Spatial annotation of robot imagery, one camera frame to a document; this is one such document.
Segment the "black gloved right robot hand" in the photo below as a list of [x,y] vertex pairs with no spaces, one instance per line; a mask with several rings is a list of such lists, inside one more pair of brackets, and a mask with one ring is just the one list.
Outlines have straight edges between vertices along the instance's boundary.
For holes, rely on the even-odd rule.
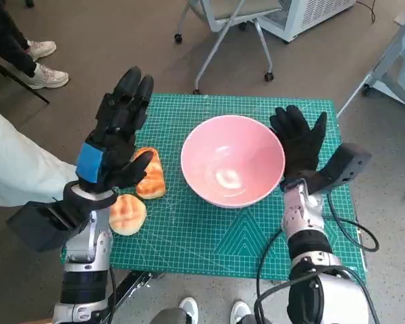
[[301,110],[289,105],[277,107],[269,121],[285,155],[283,182],[288,184],[302,176],[316,174],[326,135],[327,113],[322,112],[314,126],[310,127]]

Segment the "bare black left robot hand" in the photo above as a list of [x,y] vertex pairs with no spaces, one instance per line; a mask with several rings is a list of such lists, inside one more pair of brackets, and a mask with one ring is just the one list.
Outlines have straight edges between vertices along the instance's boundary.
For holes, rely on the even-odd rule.
[[97,124],[87,136],[76,164],[81,189],[102,193],[112,188],[137,185],[153,158],[144,153],[134,158],[136,132],[146,121],[154,79],[131,67],[112,92],[105,93],[96,114]]

